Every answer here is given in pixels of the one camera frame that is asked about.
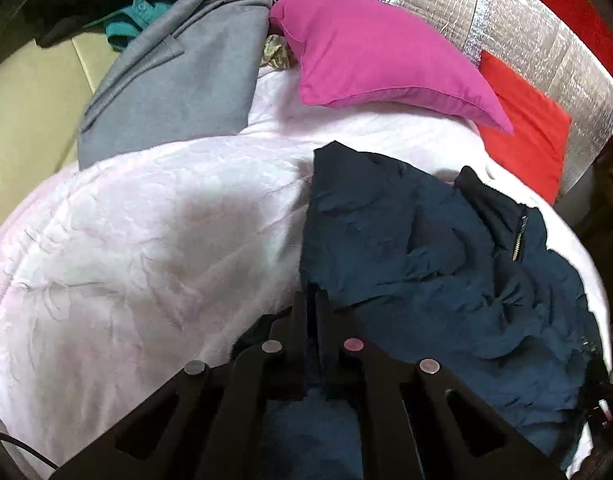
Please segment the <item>navy blue puffer jacket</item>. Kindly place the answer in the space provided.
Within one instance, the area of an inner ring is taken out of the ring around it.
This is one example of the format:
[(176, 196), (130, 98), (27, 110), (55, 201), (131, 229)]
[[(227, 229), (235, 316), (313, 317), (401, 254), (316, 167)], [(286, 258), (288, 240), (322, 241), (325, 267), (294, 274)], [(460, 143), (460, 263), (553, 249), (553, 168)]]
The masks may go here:
[(330, 143), (314, 154), (300, 279), (355, 337), (448, 368), (559, 479), (603, 349), (579, 271), (547, 238), (538, 209), (470, 168), (446, 183)]

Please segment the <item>white embossed bedspread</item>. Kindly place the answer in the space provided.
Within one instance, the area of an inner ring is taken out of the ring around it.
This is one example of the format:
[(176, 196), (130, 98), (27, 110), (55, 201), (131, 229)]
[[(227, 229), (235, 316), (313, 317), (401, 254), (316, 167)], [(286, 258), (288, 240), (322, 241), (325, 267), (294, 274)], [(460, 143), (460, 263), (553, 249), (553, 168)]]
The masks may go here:
[(44, 479), (185, 363), (226, 362), (236, 339), (299, 285), (317, 148), (340, 142), (449, 181), (471, 167), (539, 209), (547, 245), (582, 278), (602, 336), (591, 256), (550, 206), (485, 152), (463, 119), (394, 103), (306, 106), (295, 70), (259, 73), (236, 136), (67, 168), (0, 228), (0, 431), (43, 455)]

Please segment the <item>red pillow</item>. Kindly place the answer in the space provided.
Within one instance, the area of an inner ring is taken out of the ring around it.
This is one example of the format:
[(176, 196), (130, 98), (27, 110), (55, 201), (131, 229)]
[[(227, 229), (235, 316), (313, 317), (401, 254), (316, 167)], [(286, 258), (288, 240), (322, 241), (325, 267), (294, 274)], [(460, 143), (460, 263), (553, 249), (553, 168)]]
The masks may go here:
[(549, 204), (556, 203), (572, 119), (555, 101), (484, 51), (480, 72), (494, 90), (513, 133), (479, 127), (485, 150)]

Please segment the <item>grey coat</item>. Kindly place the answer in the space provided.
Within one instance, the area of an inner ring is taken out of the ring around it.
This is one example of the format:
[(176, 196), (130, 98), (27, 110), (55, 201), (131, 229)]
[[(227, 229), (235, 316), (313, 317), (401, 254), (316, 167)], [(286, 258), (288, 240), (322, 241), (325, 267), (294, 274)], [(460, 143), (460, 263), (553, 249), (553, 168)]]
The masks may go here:
[(80, 167), (246, 128), (272, 6), (175, 2), (125, 48), (86, 106)]

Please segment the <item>cream leather sofa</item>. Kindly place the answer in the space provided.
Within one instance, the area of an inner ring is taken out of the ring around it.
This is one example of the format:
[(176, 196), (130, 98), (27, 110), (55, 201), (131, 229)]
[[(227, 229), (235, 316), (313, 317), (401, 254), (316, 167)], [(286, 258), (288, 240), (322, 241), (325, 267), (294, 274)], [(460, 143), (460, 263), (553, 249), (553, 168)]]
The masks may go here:
[(31, 40), (0, 62), (0, 227), (37, 185), (76, 161), (75, 129), (118, 54), (84, 32)]

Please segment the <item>magenta pillow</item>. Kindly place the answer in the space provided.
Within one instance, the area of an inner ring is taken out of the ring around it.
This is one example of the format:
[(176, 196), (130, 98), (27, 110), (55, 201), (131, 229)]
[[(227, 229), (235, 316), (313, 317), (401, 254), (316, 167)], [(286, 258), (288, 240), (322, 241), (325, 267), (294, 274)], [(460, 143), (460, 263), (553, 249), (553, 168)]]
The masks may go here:
[(512, 130), (469, 58), (397, 6), (378, 0), (278, 0), (270, 22), (298, 61), (306, 105), (399, 103)]

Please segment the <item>teal garment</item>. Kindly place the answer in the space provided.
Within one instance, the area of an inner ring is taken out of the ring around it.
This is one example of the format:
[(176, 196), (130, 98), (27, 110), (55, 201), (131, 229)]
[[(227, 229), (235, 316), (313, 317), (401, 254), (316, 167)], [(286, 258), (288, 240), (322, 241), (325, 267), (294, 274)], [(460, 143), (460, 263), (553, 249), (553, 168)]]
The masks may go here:
[(122, 52), (153, 22), (171, 9), (169, 1), (133, 0), (129, 6), (90, 22), (85, 29), (102, 29), (113, 51)]

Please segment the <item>silver foil insulation sheet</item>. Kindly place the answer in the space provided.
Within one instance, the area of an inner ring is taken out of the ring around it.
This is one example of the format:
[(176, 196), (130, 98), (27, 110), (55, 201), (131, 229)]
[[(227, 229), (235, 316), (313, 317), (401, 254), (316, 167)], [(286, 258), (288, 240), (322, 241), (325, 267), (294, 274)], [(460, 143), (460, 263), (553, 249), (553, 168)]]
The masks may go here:
[(479, 63), (497, 56), (572, 118), (560, 192), (567, 194), (613, 135), (613, 78), (539, 0), (379, 0), (423, 18)]

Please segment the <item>black garment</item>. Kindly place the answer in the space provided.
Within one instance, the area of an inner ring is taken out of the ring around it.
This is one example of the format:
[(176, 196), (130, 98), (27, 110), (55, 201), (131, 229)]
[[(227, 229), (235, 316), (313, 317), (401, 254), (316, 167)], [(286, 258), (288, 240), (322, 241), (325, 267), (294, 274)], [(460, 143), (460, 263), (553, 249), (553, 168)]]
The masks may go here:
[[(130, 6), (134, 0), (26, 0), (24, 18), (35, 26), (35, 41), (52, 47), (78, 34), (89, 24)], [(147, 0), (174, 2), (176, 0)]]

